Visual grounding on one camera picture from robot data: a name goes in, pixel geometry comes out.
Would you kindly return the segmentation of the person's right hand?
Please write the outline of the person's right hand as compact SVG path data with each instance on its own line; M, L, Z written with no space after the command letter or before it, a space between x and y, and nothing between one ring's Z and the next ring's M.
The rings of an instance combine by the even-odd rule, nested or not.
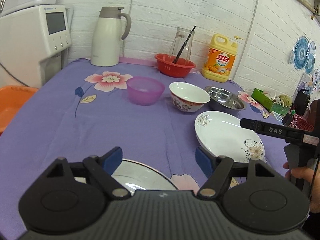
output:
M319 168L316 172L314 180L313 175L315 171L309 167L289 168L289 163L285 162L283 164L283 168L287 169L287 172L285 173L286 179L295 177L297 180L304 180L304 193L311 193L310 211L312 213L319 213Z

